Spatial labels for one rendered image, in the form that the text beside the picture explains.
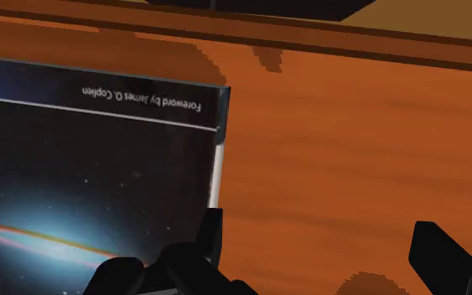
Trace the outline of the black book with galaxy cover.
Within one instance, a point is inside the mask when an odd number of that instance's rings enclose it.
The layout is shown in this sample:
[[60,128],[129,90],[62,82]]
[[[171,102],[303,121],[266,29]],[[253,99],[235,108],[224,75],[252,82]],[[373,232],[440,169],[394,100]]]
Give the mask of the black book with galaxy cover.
[[0,60],[0,295],[83,295],[216,207],[227,86]]

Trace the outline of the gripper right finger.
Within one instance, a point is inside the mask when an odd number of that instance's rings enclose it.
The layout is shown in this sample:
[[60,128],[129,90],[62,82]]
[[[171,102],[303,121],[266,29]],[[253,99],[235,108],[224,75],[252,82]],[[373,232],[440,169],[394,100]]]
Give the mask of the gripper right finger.
[[432,295],[472,295],[472,256],[436,223],[415,223],[408,261]]

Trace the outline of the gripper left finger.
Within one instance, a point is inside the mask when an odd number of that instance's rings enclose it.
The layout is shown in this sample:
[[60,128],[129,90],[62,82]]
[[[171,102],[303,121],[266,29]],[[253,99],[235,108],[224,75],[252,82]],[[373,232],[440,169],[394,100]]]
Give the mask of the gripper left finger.
[[148,266],[135,257],[104,261],[83,295],[258,295],[220,272],[222,228],[223,210],[209,208],[195,241],[164,247]]

